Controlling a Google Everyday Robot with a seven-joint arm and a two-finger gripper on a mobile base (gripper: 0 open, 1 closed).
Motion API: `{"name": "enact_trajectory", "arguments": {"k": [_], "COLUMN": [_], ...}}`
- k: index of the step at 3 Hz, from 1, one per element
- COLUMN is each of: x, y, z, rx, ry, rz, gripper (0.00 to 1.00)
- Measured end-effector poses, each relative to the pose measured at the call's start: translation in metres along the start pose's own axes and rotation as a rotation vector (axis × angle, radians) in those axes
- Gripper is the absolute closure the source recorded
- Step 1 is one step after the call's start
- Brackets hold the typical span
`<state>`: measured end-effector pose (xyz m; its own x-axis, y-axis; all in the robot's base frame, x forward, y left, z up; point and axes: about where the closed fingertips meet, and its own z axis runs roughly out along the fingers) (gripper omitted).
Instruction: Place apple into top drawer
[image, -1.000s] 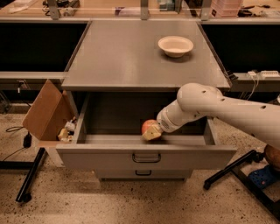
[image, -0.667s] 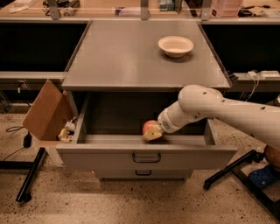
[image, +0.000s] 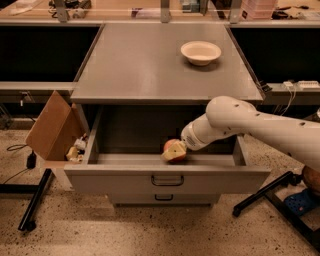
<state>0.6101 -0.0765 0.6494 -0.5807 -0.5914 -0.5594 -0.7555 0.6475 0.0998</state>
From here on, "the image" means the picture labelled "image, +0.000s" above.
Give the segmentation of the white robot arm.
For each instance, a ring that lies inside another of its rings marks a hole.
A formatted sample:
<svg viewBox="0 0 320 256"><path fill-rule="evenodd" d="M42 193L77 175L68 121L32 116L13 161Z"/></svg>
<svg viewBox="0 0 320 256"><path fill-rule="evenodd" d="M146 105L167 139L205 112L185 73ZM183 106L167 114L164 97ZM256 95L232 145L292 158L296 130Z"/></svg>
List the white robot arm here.
<svg viewBox="0 0 320 256"><path fill-rule="evenodd" d="M320 171L320 124L262 113L245 101L229 96L212 99L199 118L191 121L180 138L165 145L162 159L184 158L187 150L200 150L214 141L248 134Z"/></svg>

